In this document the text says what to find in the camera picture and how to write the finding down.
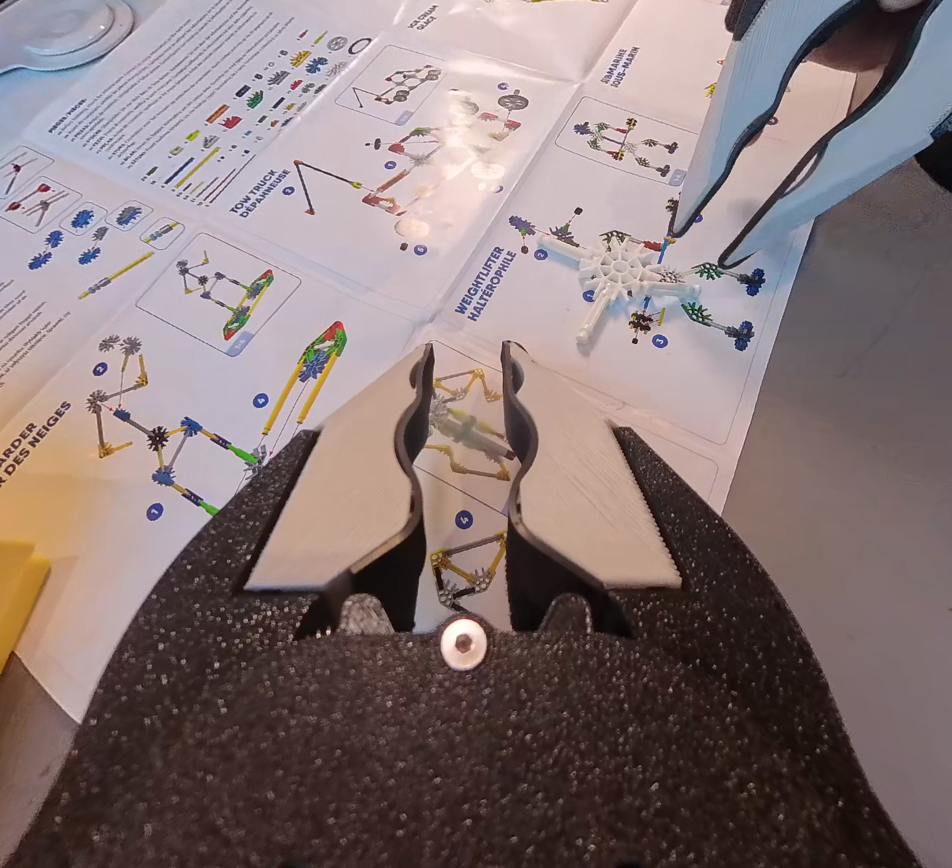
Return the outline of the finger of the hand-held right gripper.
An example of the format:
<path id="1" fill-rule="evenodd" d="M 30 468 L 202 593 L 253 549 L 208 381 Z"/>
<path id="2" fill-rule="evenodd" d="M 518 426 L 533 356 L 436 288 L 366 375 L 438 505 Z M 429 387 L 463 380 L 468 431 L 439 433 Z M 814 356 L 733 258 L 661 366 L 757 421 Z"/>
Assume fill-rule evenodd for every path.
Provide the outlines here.
<path id="1" fill-rule="evenodd" d="M 951 0 L 931 0 L 875 90 L 817 140 L 721 252 L 732 269 L 927 147 L 951 110 Z"/>
<path id="2" fill-rule="evenodd" d="M 797 66 L 863 0 L 732 0 L 731 42 L 669 225 L 682 237 L 779 107 Z"/>

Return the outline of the white instruction sheet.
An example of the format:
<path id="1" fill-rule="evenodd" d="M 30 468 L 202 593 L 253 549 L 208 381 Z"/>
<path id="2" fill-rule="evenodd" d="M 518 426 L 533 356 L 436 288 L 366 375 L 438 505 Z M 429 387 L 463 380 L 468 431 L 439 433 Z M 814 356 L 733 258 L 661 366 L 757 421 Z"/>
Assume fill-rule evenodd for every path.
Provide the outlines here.
<path id="1" fill-rule="evenodd" d="M 810 227 L 717 255 L 850 76 L 801 64 L 676 242 L 732 0 L 125 1 L 85 72 L 2 75 L 2 540 L 52 564 L 17 650 L 70 718 L 180 547 L 419 341 L 418 627 L 505 619 L 506 339 L 723 508 Z M 544 233 L 660 243 L 700 294 L 641 283 L 579 347 Z"/>

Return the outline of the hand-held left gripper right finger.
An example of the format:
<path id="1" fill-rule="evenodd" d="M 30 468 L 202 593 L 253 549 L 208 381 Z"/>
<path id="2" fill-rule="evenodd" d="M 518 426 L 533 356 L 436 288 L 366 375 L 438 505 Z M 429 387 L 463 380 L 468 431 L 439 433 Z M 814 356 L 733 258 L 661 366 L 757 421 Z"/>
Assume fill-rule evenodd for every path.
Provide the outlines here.
<path id="1" fill-rule="evenodd" d="M 618 595 L 675 591 L 683 577 L 616 425 L 515 341 L 503 343 L 506 437 L 519 469 L 507 500 L 511 627 L 541 629 L 579 597 L 596 629 L 630 635 Z"/>

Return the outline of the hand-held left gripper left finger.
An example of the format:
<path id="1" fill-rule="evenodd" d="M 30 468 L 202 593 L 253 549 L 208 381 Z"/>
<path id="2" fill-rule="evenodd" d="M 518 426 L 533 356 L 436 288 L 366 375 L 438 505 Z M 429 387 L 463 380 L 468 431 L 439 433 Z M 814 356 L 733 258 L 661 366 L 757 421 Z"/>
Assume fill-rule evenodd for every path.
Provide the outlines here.
<path id="1" fill-rule="evenodd" d="M 319 427 L 252 566 L 253 592 L 317 594 L 317 627 L 369 595 L 392 628 L 415 624 L 426 540 L 414 461 L 428 436 L 435 355 L 422 343 Z"/>

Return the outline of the yellow plastic bin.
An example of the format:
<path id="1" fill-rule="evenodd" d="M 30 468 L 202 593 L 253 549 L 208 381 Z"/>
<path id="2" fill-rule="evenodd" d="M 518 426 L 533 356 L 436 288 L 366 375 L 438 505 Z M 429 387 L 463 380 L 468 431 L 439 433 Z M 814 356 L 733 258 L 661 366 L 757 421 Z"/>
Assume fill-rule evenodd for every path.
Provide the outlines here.
<path id="1" fill-rule="evenodd" d="M 1 541 L 1 670 L 16 647 L 51 571 L 30 543 Z"/>

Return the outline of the white snowflake connector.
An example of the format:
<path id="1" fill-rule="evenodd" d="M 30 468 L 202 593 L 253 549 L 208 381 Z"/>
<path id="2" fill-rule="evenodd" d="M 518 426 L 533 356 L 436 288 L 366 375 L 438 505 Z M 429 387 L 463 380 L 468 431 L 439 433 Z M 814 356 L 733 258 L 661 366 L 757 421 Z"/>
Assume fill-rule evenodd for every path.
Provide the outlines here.
<path id="1" fill-rule="evenodd" d="M 583 294 L 594 302 L 602 295 L 608 300 L 633 298 L 641 292 L 641 276 L 659 260 L 660 243 L 630 237 L 605 236 L 599 249 L 579 261 L 579 281 Z"/>

